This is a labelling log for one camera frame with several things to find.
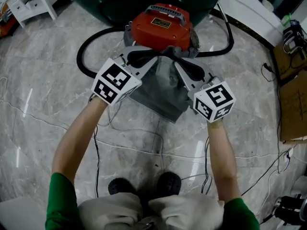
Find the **marble floor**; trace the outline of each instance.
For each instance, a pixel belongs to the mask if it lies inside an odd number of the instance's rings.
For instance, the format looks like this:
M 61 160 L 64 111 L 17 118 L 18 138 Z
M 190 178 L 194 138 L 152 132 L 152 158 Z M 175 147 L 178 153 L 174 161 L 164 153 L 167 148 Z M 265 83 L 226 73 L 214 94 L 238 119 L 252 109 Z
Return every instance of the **marble floor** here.
M 13 37 L 0 40 L 0 199 L 20 196 L 33 198 L 46 210 L 51 162 L 56 147 L 78 113 L 86 106 L 93 79 L 83 75 L 76 64 L 81 44 L 94 33 L 107 28 L 76 3 L 57 10 L 53 21 L 47 14 L 19 27 Z M 227 45 L 223 21 L 205 18 L 196 31 L 201 50 L 214 45 L 219 50 Z M 277 157 L 278 102 L 274 82 L 261 75 L 264 62 L 272 64 L 268 49 L 232 26 L 235 45 L 230 53 L 200 59 L 222 76 L 234 92 L 237 102 L 224 123 L 233 145 L 238 165 L 238 181 L 242 192 L 247 190 Z M 123 33 L 109 34 L 95 40 L 87 49 L 84 61 L 99 69 L 109 56 L 121 48 Z M 164 153 L 195 157 L 202 156 L 208 136 L 206 121 L 189 109 L 172 124 L 150 109 L 126 99 L 121 106 L 110 108 L 117 129 L 139 129 L 119 132 L 106 126 L 104 113 L 97 134 L 101 166 L 98 192 L 107 195 L 108 183 L 116 177 L 128 178 L 137 188 L 152 188 L 161 174 L 159 156 L 116 148 L 110 145 L 157 152 L 164 139 Z M 280 144 L 281 151 L 290 146 Z M 263 158 L 246 157 L 266 154 Z M 295 147 L 294 155 L 307 161 L 306 145 Z M 285 163 L 281 159 L 281 168 Z M 97 155 L 92 140 L 77 172 L 75 189 L 78 202 L 94 197 Z M 165 169 L 181 178 L 204 173 L 204 159 L 184 159 L 164 156 Z M 288 195 L 294 181 L 306 165 L 292 159 L 287 170 L 271 177 L 271 193 L 257 218 L 262 221 L 277 197 Z M 268 178 L 273 166 L 259 183 L 243 198 L 257 213 L 268 193 Z M 182 194 L 199 193 L 204 176 L 182 181 Z M 209 195 L 217 197 L 215 185 Z M 271 219 L 262 229 L 276 229 L 278 219 Z

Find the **green shirt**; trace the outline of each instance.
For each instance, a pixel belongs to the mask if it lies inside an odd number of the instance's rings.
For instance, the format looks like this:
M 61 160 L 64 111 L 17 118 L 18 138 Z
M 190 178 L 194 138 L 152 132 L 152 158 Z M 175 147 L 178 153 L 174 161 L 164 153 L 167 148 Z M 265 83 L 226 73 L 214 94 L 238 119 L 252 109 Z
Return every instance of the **green shirt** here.
M 64 175 L 51 176 L 47 219 L 47 230 L 82 229 L 77 208 L 77 198 L 73 184 Z M 259 223 L 241 198 L 236 198 L 224 206 L 222 230 L 259 230 Z

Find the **gray cloth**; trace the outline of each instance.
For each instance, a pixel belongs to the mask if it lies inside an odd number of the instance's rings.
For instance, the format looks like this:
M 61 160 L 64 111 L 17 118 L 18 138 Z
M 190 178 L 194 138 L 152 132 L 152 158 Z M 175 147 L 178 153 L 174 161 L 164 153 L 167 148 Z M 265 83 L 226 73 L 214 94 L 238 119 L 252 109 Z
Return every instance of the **gray cloth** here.
M 79 214 L 86 230 L 216 230 L 223 223 L 224 202 L 206 195 L 173 195 L 148 202 L 157 214 L 142 219 L 140 199 L 118 193 L 83 202 Z

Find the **white box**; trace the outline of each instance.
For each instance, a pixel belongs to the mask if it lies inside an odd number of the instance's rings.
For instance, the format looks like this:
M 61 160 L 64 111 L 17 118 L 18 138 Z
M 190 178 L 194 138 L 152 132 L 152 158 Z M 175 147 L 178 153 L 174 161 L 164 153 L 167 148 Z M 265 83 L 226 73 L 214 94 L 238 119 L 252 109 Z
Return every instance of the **white box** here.
M 142 82 L 109 58 L 97 73 L 92 91 L 110 105 L 128 97 Z
M 193 109 L 212 123 L 229 114 L 235 102 L 234 94 L 224 81 L 195 93 Z

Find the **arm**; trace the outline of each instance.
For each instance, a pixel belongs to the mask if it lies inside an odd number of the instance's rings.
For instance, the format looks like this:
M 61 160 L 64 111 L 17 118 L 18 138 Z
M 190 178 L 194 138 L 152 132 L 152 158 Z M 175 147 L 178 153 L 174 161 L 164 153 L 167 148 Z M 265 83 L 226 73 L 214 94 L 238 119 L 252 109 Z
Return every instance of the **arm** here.
M 210 159 L 214 181 L 220 200 L 241 198 L 236 179 L 236 159 L 222 120 L 208 123 Z
M 83 109 L 63 136 L 52 162 L 52 173 L 61 173 L 72 184 L 98 121 L 107 104 L 98 97 Z

